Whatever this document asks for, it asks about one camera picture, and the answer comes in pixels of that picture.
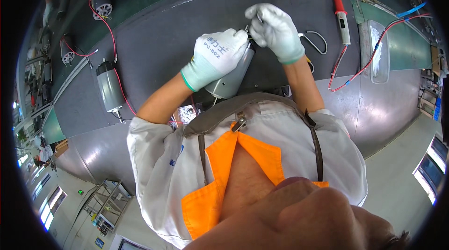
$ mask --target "metal cylinder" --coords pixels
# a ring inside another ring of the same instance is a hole
[[[46,32],[42,37],[42,50],[45,53],[48,53],[50,50],[50,40],[51,40],[51,34],[49,32]]]
[[[237,63],[237,67],[224,77],[206,85],[205,89],[218,99],[229,99],[234,97],[239,90],[240,84],[245,77],[253,56],[254,46],[249,42],[242,58]]]
[[[69,8],[70,0],[59,0],[58,18],[62,18]]]
[[[52,80],[52,64],[50,62],[43,65],[43,80],[44,81]]]
[[[67,45],[73,48],[71,38],[68,36],[64,36],[59,42],[59,47],[61,48],[61,59],[65,65],[71,64],[72,60],[75,58],[75,53],[70,50]]]
[[[117,111],[125,103],[119,78],[112,63],[104,61],[97,68],[97,81],[107,112]]]
[[[101,16],[108,17],[112,12],[111,0],[92,0],[93,9]],[[93,18],[100,21],[101,18],[92,12]]]

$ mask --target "metal clip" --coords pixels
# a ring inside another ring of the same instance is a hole
[[[236,131],[240,131],[240,129],[242,129],[243,127],[245,127],[245,123],[246,123],[246,118],[245,118],[245,114],[243,112],[238,112],[237,113],[237,123],[231,128],[232,132],[236,132]]]

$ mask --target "apron strap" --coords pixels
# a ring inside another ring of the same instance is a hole
[[[204,145],[204,134],[198,135],[198,146],[199,146],[199,156],[201,158],[201,164],[203,165],[203,172],[204,172],[204,186],[207,185],[206,181],[206,152],[205,152],[205,145]]]
[[[323,154],[321,152],[320,142],[318,141],[317,132],[315,131],[315,125],[317,125],[313,119],[309,116],[306,109],[305,118],[308,122],[311,131],[311,138],[313,139],[313,145],[315,146],[315,157],[317,159],[317,173],[318,182],[323,181]]]

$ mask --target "orange collar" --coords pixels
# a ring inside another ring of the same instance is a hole
[[[237,142],[256,160],[274,185],[285,179],[279,147],[268,145],[239,131],[227,131],[205,149],[214,181],[189,193],[181,200],[184,223],[192,239],[196,239],[218,224]],[[329,186],[328,182],[313,183],[319,187]]]

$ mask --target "blue wire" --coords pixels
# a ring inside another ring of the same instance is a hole
[[[405,11],[405,12],[396,14],[396,17],[398,17],[398,18],[404,17],[404,16],[406,16],[406,15],[408,15],[408,14],[411,14],[411,13],[417,11],[418,9],[423,8],[424,5],[426,5],[426,1],[423,2],[423,3],[421,3],[420,5],[418,5],[418,6],[416,6],[416,7],[413,7],[413,8],[410,9],[410,10],[407,10],[407,11]]]

